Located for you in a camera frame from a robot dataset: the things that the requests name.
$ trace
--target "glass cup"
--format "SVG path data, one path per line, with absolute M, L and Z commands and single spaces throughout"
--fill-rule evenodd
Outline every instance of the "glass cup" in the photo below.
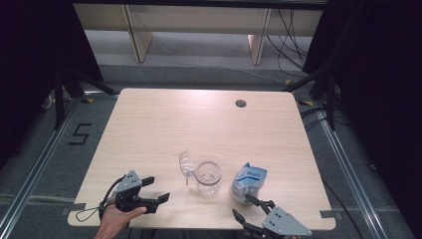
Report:
M 221 186 L 221 168 L 213 161 L 203 161 L 195 169 L 196 187 L 204 195 L 213 195 Z

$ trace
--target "floor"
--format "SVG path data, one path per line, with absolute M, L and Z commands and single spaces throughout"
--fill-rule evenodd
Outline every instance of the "floor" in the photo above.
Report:
M 271 84 L 260 90 L 284 87 L 286 79 L 297 80 L 305 75 L 291 61 L 284 57 L 279 59 L 279 53 L 268 40 L 261 64 L 253 66 L 246 36 L 155 33 L 145 61 L 137 64 L 126 33 L 86 33 L 105 75 L 105 81 L 117 88 L 139 85 L 138 71 L 143 71 L 144 75 L 153 72 L 151 75 L 155 79 L 142 79 L 145 86 L 154 86 L 157 82 L 164 81 L 161 78 L 165 81 L 171 81 L 171 78 L 190 79 L 193 77 L 188 74 L 195 71 L 194 77 L 198 79 L 209 79 L 210 75 L 220 73 L 226 74 L 225 76 L 245 74 L 245 78 L 251 78 L 250 82 L 242 83 L 245 84 L 242 85 L 245 89 L 251 86 L 258 89 L 256 85 L 260 81 Z M 281 45 L 279 37 L 272 36 L 271 39 L 278 46 Z M 297 38 L 297 43 L 306 51 L 311 40 L 312 38 Z M 297 53 L 289 50 L 286 53 L 297 64 L 301 64 Z M 286 71 L 282 78 L 278 78 L 280 68 Z M 224 84 L 220 80 L 209 86 L 219 88 Z M 303 104 L 299 106 L 303 113 L 314 108 L 307 105 L 311 86 L 304 86 L 296 93 L 298 102 Z M 88 94 L 97 91 L 91 86 L 85 86 L 85 89 Z M 115 103 L 115 98 L 94 98 L 95 108 L 86 100 L 81 103 L 66 103 L 68 112 L 77 117 L 69 119 L 67 126 L 61 129 L 62 134 L 57 137 L 53 136 L 56 132 L 52 130 L 55 123 L 54 108 L 46 109 L 34 123 L 21 153 L 10 160 L 0 172 L 0 213 L 7 215 L 10 208 L 18 208 L 14 211 L 18 216 L 9 221 L 8 231 L 2 232 L 4 234 L 1 238 L 93 238 L 95 235 L 97 228 L 75 228 L 67 224 L 67 214 Z M 320 174 L 327 182 L 328 199 L 337 221 L 337 227 L 333 231 L 316 232 L 312 238 L 358 238 L 356 227 L 362 238 L 414 238 L 382 180 L 376 171 L 368 167 L 370 159 L 345 115 L 336 112 L 336 116 L 335 132 L 330 131 L 326 123 L 320 120 L 324 118 L 323 112 L 315 112 L 304 118 Z M 75 150 L 74 147 L 69 147 L 69 142 L 76 140 L 74 129 L 83 122 L 94 122 L 90 128 L 90 140 L 87 140 L 84 147 Z M 45 145 L 49 145 L 51 151 L 45 151 Z M 350 169 L 353 174 L 351 179 L 346 175 L 350 173 Z M 26 198 L 22 202 L 25 207 L 14 204 L 18 197 Z M 367 209 L 368 205 L 373 207 L 373 211 Z M 376 217 L 368 216 L 371 212 Z M 136 238 L 139 235 L 142 235 L 142 230 L 133 229 L 123 232 L 119 238 Z

